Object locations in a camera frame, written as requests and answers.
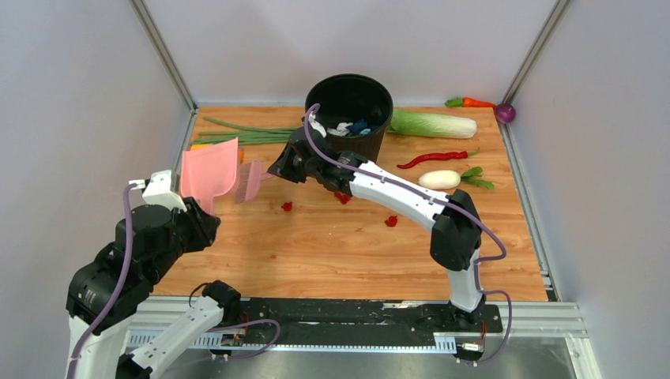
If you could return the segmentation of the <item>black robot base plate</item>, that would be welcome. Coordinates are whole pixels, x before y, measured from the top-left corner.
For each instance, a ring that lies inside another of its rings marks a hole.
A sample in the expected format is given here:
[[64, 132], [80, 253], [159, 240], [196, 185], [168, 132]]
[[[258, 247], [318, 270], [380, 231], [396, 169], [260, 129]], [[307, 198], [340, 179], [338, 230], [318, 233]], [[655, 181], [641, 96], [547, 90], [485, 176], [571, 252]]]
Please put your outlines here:
[[246, 346], [430, 347], [437, 333], [503, 331], [497, 306], [469, 318], [448, 302], [249, 298], [233, 314], [220, 325], [250, 322], [242, 329]]

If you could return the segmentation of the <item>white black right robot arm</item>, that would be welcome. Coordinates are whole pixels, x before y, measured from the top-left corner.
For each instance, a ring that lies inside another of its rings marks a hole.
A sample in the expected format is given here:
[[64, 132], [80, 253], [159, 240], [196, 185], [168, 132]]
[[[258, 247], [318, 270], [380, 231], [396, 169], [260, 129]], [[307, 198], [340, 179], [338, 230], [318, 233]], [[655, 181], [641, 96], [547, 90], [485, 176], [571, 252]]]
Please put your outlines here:
[[268, 172], [294, 183], [314, 178], [331, 192], [382, 205], [430, 232], [430, 255], [447, 270], [453, 324], [471, 330], [483, 317], [484, 296], [476, 287], [474, 261], [481, 228], [472, 199], [462, 191], [450, 195], [408, 182], [352, 151], [336, 151], [313, 129], [297, 129]]

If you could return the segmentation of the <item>pink hand brush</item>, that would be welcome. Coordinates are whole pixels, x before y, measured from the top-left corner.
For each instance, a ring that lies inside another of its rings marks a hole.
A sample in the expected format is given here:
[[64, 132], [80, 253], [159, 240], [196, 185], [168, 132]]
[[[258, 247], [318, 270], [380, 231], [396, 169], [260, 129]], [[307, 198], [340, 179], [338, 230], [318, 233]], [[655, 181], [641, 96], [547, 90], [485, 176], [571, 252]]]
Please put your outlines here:
[[253, 200], [258, 195], [262, 183], [272, 178], [274, 175], [265, 170], [258, 160], [242, 164], [238, 169], [235, 203], [242, 204]]

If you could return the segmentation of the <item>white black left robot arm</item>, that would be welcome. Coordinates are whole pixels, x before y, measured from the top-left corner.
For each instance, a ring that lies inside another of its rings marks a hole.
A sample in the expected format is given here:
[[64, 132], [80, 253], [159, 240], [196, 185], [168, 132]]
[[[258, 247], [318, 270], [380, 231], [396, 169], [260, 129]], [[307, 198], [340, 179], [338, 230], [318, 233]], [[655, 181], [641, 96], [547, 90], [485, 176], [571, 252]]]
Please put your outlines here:
[[153, 340], [124, 352], [126, 333], [141, 303], [185, 253], [211, 246], [220, 219], [195, 199], [185, 209], [163, 205], [130, 208], [115, 240], [73, 276], [66, 300], [70, 327], [68, 378], [159, 378], [203, 333], [236, 325], [241, 295], [215, 280], [179, 318]]

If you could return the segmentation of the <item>pink plastic dustpan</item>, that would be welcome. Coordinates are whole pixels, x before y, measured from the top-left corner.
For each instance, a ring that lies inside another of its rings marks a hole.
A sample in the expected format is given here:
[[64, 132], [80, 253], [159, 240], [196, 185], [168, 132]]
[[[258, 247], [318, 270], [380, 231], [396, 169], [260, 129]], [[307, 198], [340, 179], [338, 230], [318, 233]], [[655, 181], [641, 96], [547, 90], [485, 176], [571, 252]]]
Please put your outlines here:
[[213, 215], [218, 197], [229, 193], [237, 181], [239, 140], [210, 145], [182, 153], [179, 192], [192, 197]]

